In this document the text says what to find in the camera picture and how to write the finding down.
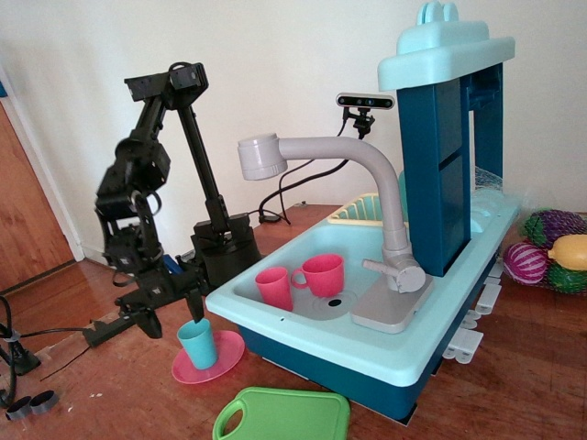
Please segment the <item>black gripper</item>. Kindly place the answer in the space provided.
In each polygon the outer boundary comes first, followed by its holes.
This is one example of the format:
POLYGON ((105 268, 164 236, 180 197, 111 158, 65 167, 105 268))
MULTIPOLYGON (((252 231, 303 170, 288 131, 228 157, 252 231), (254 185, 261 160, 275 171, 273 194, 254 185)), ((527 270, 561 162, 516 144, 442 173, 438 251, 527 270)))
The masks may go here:
POLYGON ((204 318, 202 294, 205 277, 199 269, 170 273, 166 268, 140 274, 138 287, 115 300, 123 314, 135 314, 136 325, 151 339, 162 338, 161 322, 154 310, 180 300, 187 302, 195 323, 204 318))

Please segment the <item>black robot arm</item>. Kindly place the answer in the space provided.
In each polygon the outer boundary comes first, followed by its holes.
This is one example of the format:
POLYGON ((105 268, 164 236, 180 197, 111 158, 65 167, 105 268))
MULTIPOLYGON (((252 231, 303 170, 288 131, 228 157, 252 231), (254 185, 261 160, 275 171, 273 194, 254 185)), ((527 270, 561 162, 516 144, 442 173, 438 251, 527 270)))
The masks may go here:
POLYGON ((97 347, 138 326, 148 337, 162 336, 158 308, 186 301, 194 319, 203 319, 204 297, 261 259, 249 214, 231 215, 205 151, 193 102, 209 82, 201 63, 176 62, 161 73, 125 81, 132 99, 144 104, 130 135, 116 146, 115 161, 103 178, 95 212, 104 237, 104 258, 137 288, 116 299, 118 318, 96 321, 83 335, 97 347), (205 196, 208 220, 194 226, 194 257, 168 266, 148 199, 167 181, 171 159, 158 136, 168 111, 177 113, 205 196))

